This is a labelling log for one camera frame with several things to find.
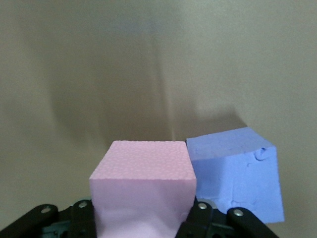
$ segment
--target pink foam block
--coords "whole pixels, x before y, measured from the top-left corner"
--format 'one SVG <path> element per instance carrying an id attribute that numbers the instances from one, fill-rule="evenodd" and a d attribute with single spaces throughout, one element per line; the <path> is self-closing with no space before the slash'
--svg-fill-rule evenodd
<path id="1" fill-rule="evenodd" d="M 174 238 L 196 177 L 185 142 L 114 141 L 90 190 L 99 238 Z"/>

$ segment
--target textured foam surface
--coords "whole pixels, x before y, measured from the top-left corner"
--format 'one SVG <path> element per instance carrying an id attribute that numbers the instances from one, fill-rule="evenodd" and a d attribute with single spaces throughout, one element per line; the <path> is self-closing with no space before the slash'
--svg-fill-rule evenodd
<path id="1" fill-rule="evenodd" d="M 185 142 L 114 141 L 90 177 L 98 237 L 173 238 L 193 205 Z"/>
<path id="2" fill-rule="evenodd" d="M 245 127 L 187 139 L 197 198 L 226 213 L 252 211 L 262 222 L 284 221 L 276 147 Z"/>

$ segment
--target beige wall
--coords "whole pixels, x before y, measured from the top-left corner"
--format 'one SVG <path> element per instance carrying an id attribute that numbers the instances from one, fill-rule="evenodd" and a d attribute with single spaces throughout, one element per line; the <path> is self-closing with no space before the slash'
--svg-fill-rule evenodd
<path id="1" fill-rule="evenodd" d="M 113 140 L 248 125 L 279 151 L 281 237 L 317 234 L 317 3 L 1 1 L 0 229 L 66 208 Z"/>

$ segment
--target blue foam cube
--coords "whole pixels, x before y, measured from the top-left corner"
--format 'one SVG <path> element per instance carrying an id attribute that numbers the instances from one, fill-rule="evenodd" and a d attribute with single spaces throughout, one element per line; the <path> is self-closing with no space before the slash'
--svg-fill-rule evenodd
<path id="1" fill-rule="evenodd" d="M 264 223 L 284 221 L 276 147 L 245 127 L 187 139 L 198 199 L 219 211 L 244 207 Z"/>

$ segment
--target metal screw head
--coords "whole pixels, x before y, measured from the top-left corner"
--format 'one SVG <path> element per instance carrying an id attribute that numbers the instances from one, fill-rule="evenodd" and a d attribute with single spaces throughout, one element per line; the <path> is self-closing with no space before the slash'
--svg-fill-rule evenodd
<path id="1" fill-rule="evenodd" d="M 87 206 L 87 202 L 86 201 L 82 201 L 81 203 L 79 203 L 78 205 L 80 208 L 86 207 Z"/>
<path id="2" fill-rule="evenodd" d="M 42 210 L 41 210 L 41 213 L 48 213 L 49 211 L 51 210 L 51 208 L 49 206 L 47 207 L 44 207 Z"/>
<path id="3" fill-rule="evenodd" d="M 238 216 L 238 217 L 242 217 L 243 216 L 243 212 L 240 209 L 234 209 L 233 210 L 233 214 Z"/>
<path id="4" fill-rule="evenodd" d="M 207 205 L 201 202 L 201 203 L 198 203 L 198 207 L 202 210 L 205 210 L 207 208 Z"/>

